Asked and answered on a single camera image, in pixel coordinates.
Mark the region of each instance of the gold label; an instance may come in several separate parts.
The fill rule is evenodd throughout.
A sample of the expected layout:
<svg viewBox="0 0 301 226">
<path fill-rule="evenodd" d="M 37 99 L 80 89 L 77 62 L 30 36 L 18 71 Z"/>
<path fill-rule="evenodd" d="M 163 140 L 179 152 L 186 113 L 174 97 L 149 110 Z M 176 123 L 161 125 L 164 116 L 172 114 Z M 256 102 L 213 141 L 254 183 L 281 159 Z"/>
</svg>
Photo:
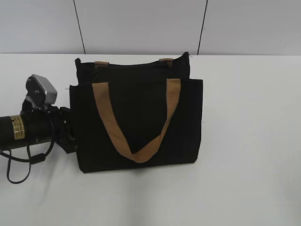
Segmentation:
<svg viewBox="0 0 301 226">
<path fill-rule="evenodd" d="M 20 115 L 11 116 L 10 119 L 13 123 L 15 140 L 20 140 L 25 138 L 25 129 L 22 118 Z"/>
</svg>

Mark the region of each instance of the black tote bag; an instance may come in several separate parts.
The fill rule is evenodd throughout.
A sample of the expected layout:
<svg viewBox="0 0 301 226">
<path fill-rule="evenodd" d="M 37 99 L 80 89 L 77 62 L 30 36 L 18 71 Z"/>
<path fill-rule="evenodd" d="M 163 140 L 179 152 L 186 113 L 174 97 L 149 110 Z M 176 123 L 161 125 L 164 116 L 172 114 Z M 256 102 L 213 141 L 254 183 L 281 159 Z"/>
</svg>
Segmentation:
<svg viewBox="0 0 301 226">
<path fill-rule="evenodd" d="M 189 55 L 143 65 L 81 63 L 70 104 L 80 169 L 192 163 L 201 141 L 202 80 Z"/>
</svg>

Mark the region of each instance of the white wall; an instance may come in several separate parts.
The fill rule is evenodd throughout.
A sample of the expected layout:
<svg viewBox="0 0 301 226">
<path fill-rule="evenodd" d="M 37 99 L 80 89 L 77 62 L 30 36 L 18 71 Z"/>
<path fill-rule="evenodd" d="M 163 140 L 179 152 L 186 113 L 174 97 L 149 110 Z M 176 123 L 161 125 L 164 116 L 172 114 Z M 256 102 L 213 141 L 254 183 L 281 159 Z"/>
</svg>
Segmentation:
<svg viewBox="0 0 301 226">
<path fill-rule="evenodd" d="M 73 0 L 1 0 L 0 53 L 83 53 Z M 206 0 L 75 0 L 87 54 L 196 54 Z M 200 54 L 301 55 L 301 0 L 208 0 Z"/>
<path fill-rule="evenodd" d="M 72 0 L 1 0 L 0 53 L 83 53 Z"/>
<path fill-rule="evenodd" d="M 200 54 L 301 55 L 300 10 L 300 0 L 209 0 Z"/>
<path fill-rule="evenodd" d="M 87 54 L 196 54 L 206 0 L 75 0 Z"/>
</svg>

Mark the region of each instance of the white table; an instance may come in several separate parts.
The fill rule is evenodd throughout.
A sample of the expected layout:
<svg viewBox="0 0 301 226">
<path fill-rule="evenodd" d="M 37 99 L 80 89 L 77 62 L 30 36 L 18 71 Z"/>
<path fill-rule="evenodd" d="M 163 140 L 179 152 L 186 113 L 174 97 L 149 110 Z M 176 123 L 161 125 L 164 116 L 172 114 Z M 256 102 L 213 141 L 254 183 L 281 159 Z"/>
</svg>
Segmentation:
<svg viewBox="0 0 301 226">
<path fill-rule="evenodd" d="M 31 74 L 69 106 L 74 60 L 146 63 L 163 56 L 0 55 L 0 115 L 18 114 Z M 203 134 L 195 164 L 83 174 L 55 147 L 27 181 L 6 180 L 0 157 L 1 226 L 301 225 L 301 56 L 193 56 L 204 80 Z M 34 153 L 48 145 L 34 147 Z M 14 150 L 26 157 L 26 152 Z M 12 178 L 28 166 L 12 163 Z"/>
</svg>

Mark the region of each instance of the brown strap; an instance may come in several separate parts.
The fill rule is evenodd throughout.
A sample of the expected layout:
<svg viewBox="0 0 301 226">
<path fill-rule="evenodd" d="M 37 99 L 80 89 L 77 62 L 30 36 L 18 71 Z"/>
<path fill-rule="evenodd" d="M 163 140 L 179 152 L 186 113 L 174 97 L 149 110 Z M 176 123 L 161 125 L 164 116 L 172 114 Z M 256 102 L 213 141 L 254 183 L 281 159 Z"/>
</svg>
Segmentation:
<svg viewBox="0 0 301 226">
<path fill-rule="evenodd" d="M 97 67 L 107 67 L 109 66 L 109 62 L 106 62 L 106 61 L 95 61 L 94 62 L 94 67 L 97 68 Z"/>
<path fill-rule="evenodd" d="M 173 66 L 173 60 L 174 59 L 172 59 L 172 58 L 162 58 L 162 59 L 160 59 L 160 62 L 166 61 L 167 66 L 172 67 Z"/>
<path fill-rule="evenodd" d="M 142 163 L 148 161 L 158 151 L 174 111 L 178 105 L 181 91 L 181 80 L 166 80 L 167 117 L 161 134 L 135 154 L 132 154 L 127 140 L 123 135 L 113 113 L 109 93 L 109 84 L 107 82 L 94 83 L 92 86 L 99 115 L 116 150 L 122 156 L 135 162 Z"/>
</svg>

